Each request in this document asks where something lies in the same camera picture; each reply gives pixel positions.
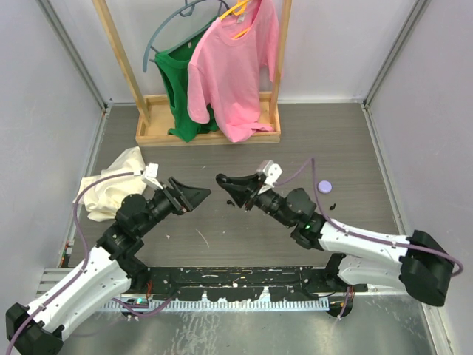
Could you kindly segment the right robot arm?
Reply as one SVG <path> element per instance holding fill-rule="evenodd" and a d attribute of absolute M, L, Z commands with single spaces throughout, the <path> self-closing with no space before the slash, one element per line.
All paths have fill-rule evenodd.
<path fill-rule="evenodd" d="M 353 228 L 325 217 L 303 188 L 282 196 L 261 173 L 244 177 L 216 176 L 238 207 L 261 209 L 283 226 L 304 249 L 328 251 L 337 263 L 328 263 L 325 285 L 341 291 L 350 285 L 374 284 L 405 290 L 427 305 L 441 307 L 453 276 L 454 262 L 428 233 L 382 234 Z"/>

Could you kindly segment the purple earbud case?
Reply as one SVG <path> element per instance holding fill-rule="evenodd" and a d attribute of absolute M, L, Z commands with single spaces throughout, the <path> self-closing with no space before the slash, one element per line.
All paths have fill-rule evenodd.
<path fill-rule="evenodd" d="M 322 194 L 329 194 L 333 190 L 333 185 L 328 180 L 321 180 L 320 182 L 318 182 L 317 187 L 318 191 Z"/>

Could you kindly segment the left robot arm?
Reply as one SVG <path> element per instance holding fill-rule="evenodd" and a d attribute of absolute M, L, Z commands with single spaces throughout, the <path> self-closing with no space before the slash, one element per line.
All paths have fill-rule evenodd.
<path fill-rule="evenodd" d="M 106 302 L 126 291 L 143 291 L 149 268 L 135 256 L 144 245 L 143 237 L 170 214 L 193 211 L 210 194 L 210 189 L 187 186 L 171 177 L 149 199 L 141 194 L 126 196 L 114 223 L 80 264 L 41 297 L 7 310 L 6 352 L 57 354 Z"/>

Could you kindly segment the black earbud case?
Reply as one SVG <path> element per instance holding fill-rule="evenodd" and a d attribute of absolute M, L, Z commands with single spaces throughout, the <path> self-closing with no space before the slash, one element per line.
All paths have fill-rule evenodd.
<path fill-rule="evenodd" d="M 228 186 L 231 185 L 231 180 L 229 179 L 228 176 L 224 175 L 224 174 L 218 174 L 216 177 L 215 177 L 215 180 L 217 182 L 217 184 L 222 188 L 222 189 L 226 189 Z"/>

